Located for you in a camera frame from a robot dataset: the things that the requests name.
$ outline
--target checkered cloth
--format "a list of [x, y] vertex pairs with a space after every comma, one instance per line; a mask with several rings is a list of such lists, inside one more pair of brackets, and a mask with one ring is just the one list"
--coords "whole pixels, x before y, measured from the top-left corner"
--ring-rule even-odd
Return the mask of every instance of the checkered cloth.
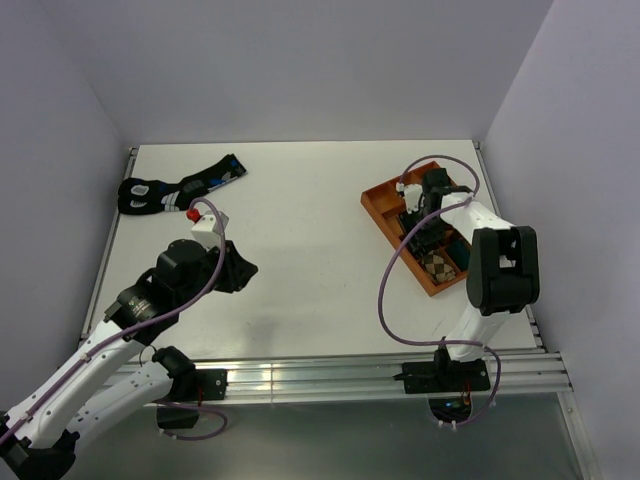
[[438, 255], [436, 250], [431, 250], [422, 259], [424, 269], [436, 283], [449, 282], [456, 278], [456, 271], [444, 258]]

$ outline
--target wooden tray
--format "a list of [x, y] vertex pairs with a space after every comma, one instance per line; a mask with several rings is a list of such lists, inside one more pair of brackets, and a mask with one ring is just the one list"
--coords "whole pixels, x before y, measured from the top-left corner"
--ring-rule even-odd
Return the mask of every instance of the wooden tray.
[[[431, 162], [412, 170], [406, 175], [404, 180], [405, 184], [421, 184], [422, 175], [433, 168], [440, 168], [440, 165], [438, 165], [437, 162]], [[402, 231], [402, 227], [400, 226], [400, 222], [398, 221], [398, 215], [405, 211], [404, 200], [396, 193], [396, 183], [399, 179], [400, 177], [398, 176], [381, 183], [376, 187], [370, 188], [369, 190], [362, 192], [362, 196], [360, 197], [360, 203], [362, 203], [367, 212], [369, 212], [373, 221], [376, 222], [394, 249], [397, 249], [400, 246], [400, 243], [402, 243], [405, 236]], [[420, 285], [422, 285], [422, 288], [425, 289], [430, 297], [467, 278], [467, 272], [462, 272], [445, 251], [448, 245], [460, 238], [462, 237], [456, 230], [452, 227], [448, 227], [444, 241], [440, 242], [437, 248], [438, 254], [442, 256], [442, 258], [444, 258], [456, 272], [456, 277], [449, 282], [439, 284], [435, 283], [431, 276], [406, 248], [402, 253], [400, 253], [400, 257], [404, 263], [409, 267], [411, 273], [413, 273], [418, 282], [420, 282]], [[469, 249], [469, 244], [464, 241], [464, 239], [462, 240], [467, 249]]]

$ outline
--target white tabletop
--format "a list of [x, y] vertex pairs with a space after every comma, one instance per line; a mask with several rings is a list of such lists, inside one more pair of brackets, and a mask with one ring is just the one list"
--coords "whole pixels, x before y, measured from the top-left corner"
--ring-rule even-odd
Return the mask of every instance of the white tabletop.
[[[155, 345], [175, 345], [192, 359], [415, 352], [387, 337], [378, 323], [378, 285], [393, 249], [360, 194], [399, 175], [412, 160], [441, 153], [476, 169], [478, 199], [491, 208], [472, 142], [145, 145], [132, 176], [177, 182], [227, 153], [235, 153], [248, 174], [207, 198], [229, 216], [227, 238], [260, 271], [240, 293], [205, 296]], [[462, 167], [441, 164], [458, 184], [472, 181]], [[190, 238], [190, 227], [184, 212], [122, 215], [92, 324], [170, 242]], [[385, 312], [400, 336], [436, 340], [453, 328], [466, 302], [464, 282], [430, 298], [399, 261]], [[534, 348], [526, 314], [514, 315], [491, 345]]]

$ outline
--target black sock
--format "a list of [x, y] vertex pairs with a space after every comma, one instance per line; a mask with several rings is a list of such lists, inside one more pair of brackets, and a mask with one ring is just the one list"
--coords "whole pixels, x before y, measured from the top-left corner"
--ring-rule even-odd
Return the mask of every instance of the black sock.
[[[149, 209], [154, 211], [149, 211], [148, 213], [156, 213], [156, 211], [162, 210], [187, 210], [194, 198], [202, 197], [216, 188], [241, 177], [246, 172], [247, 170], [236, 156], [229, 154], [215, 165], [184, 177], [179, 183], [127, 178], [118, 189], [118, 195], [120, 199], [123, 199], [122, 201], [118, 200], [118, 208], [121, 213], [130, 215], [145, 215], [147, 213], [143, 212], [143, 210]], [[140, 203], [154, 204], [156, 206], [141, 206]]]

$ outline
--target gray floor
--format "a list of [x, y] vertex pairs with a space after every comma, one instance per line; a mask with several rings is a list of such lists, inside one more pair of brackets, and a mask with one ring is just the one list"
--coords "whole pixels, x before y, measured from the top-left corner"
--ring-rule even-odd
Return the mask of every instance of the gray floor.
[[229, 430], [198, 443], [159, 437], [147, 408], [83, 452], [65, 479], [580, 478], [555, 395], [498, 400], [458, 433], [434, 427], [424, 399], [226, 408]]

